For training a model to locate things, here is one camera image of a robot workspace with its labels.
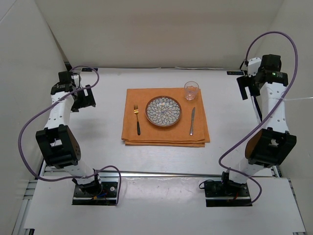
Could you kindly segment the orange cloth napkin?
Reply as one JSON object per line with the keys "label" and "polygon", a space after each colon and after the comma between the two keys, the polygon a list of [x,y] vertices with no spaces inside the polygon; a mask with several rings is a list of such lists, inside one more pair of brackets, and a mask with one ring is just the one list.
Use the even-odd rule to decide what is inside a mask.
{"label": "orange cloth napkin", "polygon": [[[170,127],[151,124],[145,115],[147,103],[157,96],[169,96],[179,102],[182,108],[180,120]],[[134,105],[139,109],[140,136],[137,134]],[[189,135],[192,109],[195,109],[193,135]],[[122,140],[127,145],[163,145],[204,147],[210,142],[206,114],[201,90],[194,100],[184,97],[184,88],[127,89],[123,118]]]}

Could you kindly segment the clear drinking glass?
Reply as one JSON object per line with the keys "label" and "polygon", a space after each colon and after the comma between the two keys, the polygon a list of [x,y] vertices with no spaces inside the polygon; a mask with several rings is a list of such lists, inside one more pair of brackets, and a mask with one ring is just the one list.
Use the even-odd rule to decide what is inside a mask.
{"label": "clear drinking glass", "polygon": [[194,100],[199,91],[199,85],[195,81],[188,81],[184,85],[184,96],[187,100]]}

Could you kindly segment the gold fork dark handle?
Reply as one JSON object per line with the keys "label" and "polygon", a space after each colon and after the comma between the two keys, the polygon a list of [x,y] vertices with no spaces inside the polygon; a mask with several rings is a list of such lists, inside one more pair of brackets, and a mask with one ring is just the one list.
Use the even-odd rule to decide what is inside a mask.
{"label": "gold fork dark handle", "polygon": [[137,106],[136,104],[134,105],[134,114],[136,115],[136,128],[137,128],[137,134],[140,136],[141,131],[140,131],[140,123],[139,123],[139,118],[138,118],[139,109],[138,109],[138,106]]}

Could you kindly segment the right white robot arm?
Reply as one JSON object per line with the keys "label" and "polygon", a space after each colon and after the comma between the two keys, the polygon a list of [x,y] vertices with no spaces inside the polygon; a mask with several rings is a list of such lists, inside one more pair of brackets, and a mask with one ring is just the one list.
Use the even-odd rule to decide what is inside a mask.
{"label": "right white robot arm", "polygon": [[280,165],[296,145],[289,133],[285,104],[280,101],[288,86],[288,75],[281,72],[281,57],[268,54],[250,59],[247,73],[237,78],[242,99],[250,95],[260,115],[261,127],[246,144],[244,158],[222,174],[220,191],[230,196],[242,188],[248,177],[265,168]]}

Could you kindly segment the floral patterned plate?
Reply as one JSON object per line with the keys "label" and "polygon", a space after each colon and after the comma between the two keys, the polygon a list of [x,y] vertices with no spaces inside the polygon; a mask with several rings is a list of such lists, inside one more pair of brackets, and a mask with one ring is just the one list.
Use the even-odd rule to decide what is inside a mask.
{"label": "floral patterned plate", "polygon": [[146,105],[145,115],[148,121],[158,127],[175,125],[181,118],[181,105],[169,96],[157,96]]}

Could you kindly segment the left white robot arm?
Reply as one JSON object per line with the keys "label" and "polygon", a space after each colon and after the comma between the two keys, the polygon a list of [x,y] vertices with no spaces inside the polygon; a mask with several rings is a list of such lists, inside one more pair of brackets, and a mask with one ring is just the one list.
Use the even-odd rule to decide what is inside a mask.
{"label": "left white robot arm", "polygon": [[44,129],[36,133],[36,140],[48,166],[64,169],[82,192],[97,196],[103,189],[101,179],[82,161],[79,143],[69,128],[72,112],[95,107],[96,102],[89,85],[82,90],[79,74],[62,71],[58,76],[59,82],[51,89],[53,108]]}

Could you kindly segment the silver table knife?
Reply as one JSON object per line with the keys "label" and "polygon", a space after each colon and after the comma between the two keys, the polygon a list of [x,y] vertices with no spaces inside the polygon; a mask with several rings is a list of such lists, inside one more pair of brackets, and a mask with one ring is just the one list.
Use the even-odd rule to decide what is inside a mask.
{"label": "silver table knife", "polygon": [[190,131],[189,131],[190,136],[192,136],[194,132],[193,129],[194,129],[195,109],[196,107],[192,109],[192,113],[191,113],[191,125],[190,125]]}

